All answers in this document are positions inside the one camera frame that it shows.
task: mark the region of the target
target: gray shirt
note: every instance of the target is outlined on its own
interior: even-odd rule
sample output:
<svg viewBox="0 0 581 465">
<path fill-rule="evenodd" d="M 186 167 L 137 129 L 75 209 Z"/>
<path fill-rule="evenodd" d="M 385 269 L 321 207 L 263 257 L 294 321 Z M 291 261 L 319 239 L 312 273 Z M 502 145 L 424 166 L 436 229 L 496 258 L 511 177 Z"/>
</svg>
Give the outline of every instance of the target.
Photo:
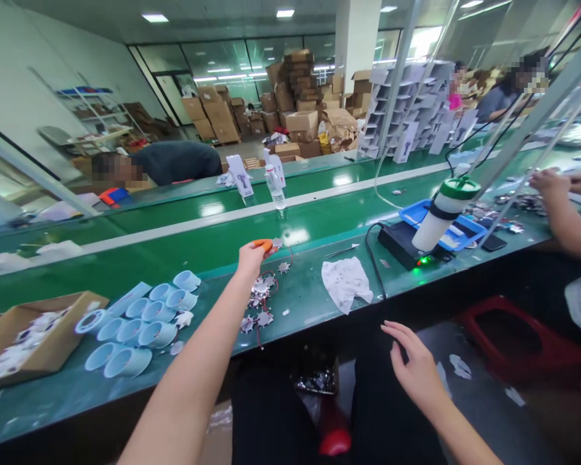
<svg viewBox="0 0 581 465">
<path fill-rule="evenodd" d="M 510 95 L 504 94 L 501 87 L 495 87 L 488 91 L 488 93 L 480 100 L 476 109 L 478 110 L 478 122 L 486 123 L 489 121 L 491 113 L 505 110 L 512 102 L 516 100 L 518 93 L 513 92 Z"/>
</svg>

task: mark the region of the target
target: orange object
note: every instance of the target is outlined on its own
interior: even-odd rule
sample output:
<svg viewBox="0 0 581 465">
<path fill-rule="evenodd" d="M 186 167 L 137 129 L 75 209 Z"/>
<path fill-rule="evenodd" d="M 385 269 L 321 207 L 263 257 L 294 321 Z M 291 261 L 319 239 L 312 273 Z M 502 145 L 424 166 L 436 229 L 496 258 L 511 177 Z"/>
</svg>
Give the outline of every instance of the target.
<svg viewBox="0 0 581 465">
<path fill-rule="evenodd" d="M 269 252 L 271 249 L 273 249 L 273 242 L 271 239 L 259 239 L 259 240 L 255 240 L 252 241 L 252 243 L 254 244 L 255 247 L 262 247 L 265 250 L 265 253 Z"/>
</svg>

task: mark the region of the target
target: white wall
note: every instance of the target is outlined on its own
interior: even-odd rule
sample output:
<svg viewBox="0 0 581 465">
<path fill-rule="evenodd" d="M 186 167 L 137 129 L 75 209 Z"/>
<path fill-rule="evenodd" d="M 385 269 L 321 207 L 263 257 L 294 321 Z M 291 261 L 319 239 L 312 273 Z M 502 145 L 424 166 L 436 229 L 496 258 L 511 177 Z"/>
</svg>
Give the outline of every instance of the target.
<svg viewBox="0 0 581 465">
<path fill-rule="evenodd" d="M 54 89 L 83 85 L 80 72 L 93 87 L 114 90 L 118 101 L 140 101 L 151 116 L 166 118 L 124 45 L 0 1 L 0 131 L 63 181 L 79 172 L 37 128 L 56 126 L 72 135 L 85 128 L 29 67 Z"/>
</svg>

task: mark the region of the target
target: white pillar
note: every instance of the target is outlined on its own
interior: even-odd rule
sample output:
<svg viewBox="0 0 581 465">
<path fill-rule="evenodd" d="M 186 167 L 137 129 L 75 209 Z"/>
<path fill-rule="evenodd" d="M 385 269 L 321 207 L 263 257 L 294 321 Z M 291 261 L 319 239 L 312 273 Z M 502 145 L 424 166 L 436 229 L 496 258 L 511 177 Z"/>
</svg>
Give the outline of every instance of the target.
<svg viewBox="0 0 581 465">
<path fill-rule="evenodd" d="M 336 72 L 344 73 L 344 92 L 353 91 L 353 73 L 372 68 L 381 0 L 338 0 Z"/>
</svg>

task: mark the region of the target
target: plastic bottle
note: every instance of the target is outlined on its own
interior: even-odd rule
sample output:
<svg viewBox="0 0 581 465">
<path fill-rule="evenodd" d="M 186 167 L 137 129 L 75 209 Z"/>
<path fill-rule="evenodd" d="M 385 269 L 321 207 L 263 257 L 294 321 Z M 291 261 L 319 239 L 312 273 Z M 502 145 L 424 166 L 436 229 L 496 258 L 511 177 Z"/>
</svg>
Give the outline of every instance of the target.
<svg viewBox="0 0 581 465">
<path fill-rule="evenodd" d="M 284 197 L 280 179 L 273 165 L 265 166 L 265 179 L 267 180 L 267 187 L 269 188 L 269 192 L 271 192 L 271 198 L 276 208 L 278 210 L 284 210 L 286 208 L 286 198 Z"/>
<path fill-rule="evenodd" d="M 413 247 L 424 252 L 433 250 L 447 229 L 478 192 L 480 192 L 480 185 L 467 176 L 443 181 L 439 193 L 433 201 L 434 205 L 431 206 L 431 210 L 434 208 L 435 214 L 430 210 L 426 213 L 418 232 L 411 240 Z M 445 216 L 447 219 L 439 218 L 439 216 Z"/>
</svg>

